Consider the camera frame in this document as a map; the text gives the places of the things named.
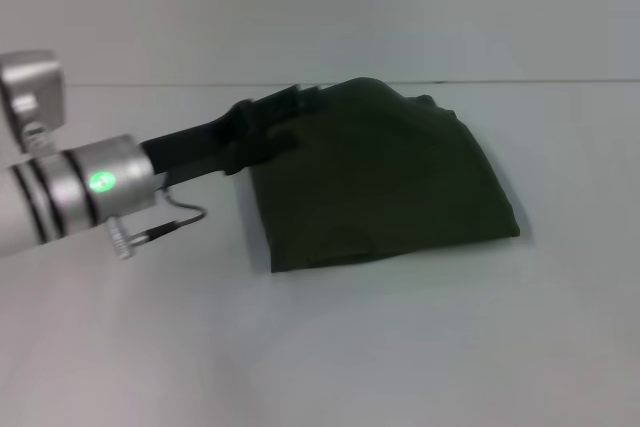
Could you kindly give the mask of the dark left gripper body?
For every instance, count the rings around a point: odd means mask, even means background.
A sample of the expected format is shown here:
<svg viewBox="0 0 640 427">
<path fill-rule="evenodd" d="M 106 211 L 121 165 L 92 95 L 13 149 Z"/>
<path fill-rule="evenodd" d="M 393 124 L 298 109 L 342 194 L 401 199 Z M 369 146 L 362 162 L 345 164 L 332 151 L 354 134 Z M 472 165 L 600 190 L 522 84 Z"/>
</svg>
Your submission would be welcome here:
<svg viewBox="0 0 640 427">
<path fill-rule="evenodd" d="M 272 157 L 268 110 L 250 100 L 235 104 L 222 117 L 141 143 L 164 186 L 213 172 L 234 175 Z"/>
</svg>

